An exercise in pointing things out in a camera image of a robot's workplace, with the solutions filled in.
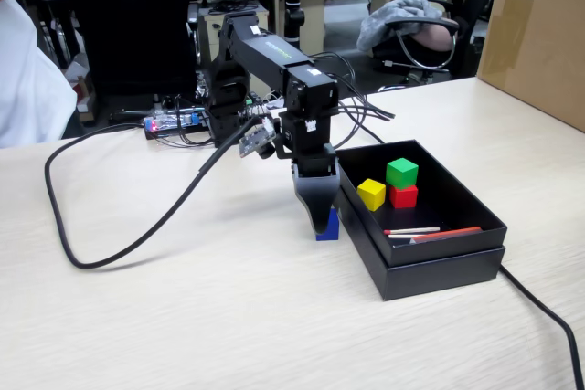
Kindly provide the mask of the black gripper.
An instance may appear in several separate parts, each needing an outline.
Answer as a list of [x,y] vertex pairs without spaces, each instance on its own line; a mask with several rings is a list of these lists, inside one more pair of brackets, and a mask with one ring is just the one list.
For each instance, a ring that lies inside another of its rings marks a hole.
[[292,153],[298,175],[293,177],[297,198],[305,207],[314,233],[328,228],[330,210],[339,191],[335,150],[330,142],[331,117],[306,120],[281,112],[282,144]]

